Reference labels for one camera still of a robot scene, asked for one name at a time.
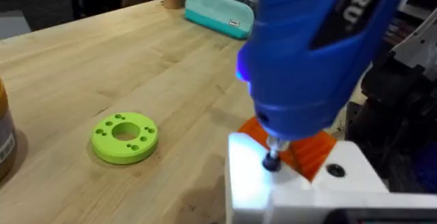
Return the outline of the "white orange left gripper right finger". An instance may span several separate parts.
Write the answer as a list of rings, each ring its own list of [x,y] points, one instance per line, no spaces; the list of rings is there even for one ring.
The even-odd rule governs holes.
[[[319,191],[387,193],[389,190],[360,148],[327,132],[295,141],[292,162],[312,188]]]

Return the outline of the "white orange left gripper left finger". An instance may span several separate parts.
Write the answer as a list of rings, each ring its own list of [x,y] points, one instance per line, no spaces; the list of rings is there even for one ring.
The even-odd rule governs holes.
[[[279,153],[280,168],[262,165],[268,155],[267,133],[255,117],[228,136],[225,166],[226,223],[262,223],[271,192],[280,187],[306,191],[311,183],[296,170],[292,147]]]

